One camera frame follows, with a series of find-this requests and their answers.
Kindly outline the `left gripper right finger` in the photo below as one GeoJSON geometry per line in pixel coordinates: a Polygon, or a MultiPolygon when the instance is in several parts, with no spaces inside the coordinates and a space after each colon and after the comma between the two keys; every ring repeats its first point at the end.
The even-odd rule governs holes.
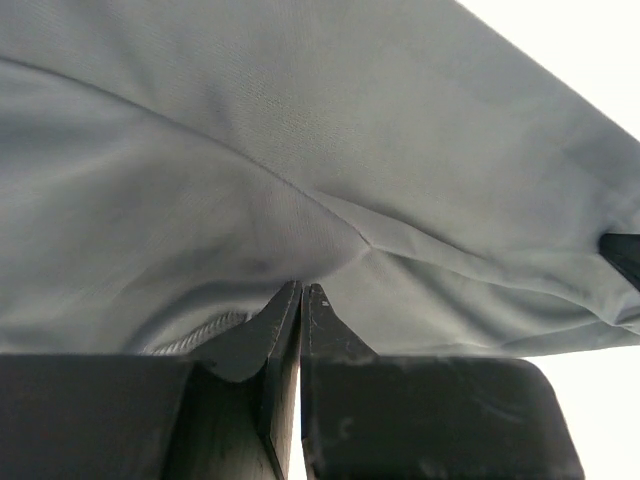
{"type": "Polygon", "coordinates": [[[311,479],[581,479],[532,363],[374,352],[319,285],[301,300],[301,435],[311,479]]]}

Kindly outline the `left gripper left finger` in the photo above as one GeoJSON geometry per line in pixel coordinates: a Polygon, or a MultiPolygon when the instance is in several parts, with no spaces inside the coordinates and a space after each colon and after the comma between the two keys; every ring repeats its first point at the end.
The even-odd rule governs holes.
{"type": "Polygon", "coordinates": [[[302,286],[177,355],[5,354],[5,479],[283,479],[302,286]]]}

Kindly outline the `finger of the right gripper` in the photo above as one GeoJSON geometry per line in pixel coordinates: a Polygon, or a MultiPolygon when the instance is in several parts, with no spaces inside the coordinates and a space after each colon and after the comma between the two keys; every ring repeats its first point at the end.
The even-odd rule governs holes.
{"type": "Polygon", "coordinates": [[[636,290],[640,289],[640,237],[606,233],[599,239],[599,254],[636,290]]]}

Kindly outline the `grey t shirt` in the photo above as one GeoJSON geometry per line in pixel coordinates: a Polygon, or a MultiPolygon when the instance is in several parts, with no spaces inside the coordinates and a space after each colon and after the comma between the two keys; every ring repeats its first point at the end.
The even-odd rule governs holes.
{"type": "Polygon", "coordinates": [[[1,348],[171,352],[317,282],[390,354],[635,345],[639,144],[453,1],[5,1],[1,348]]]}

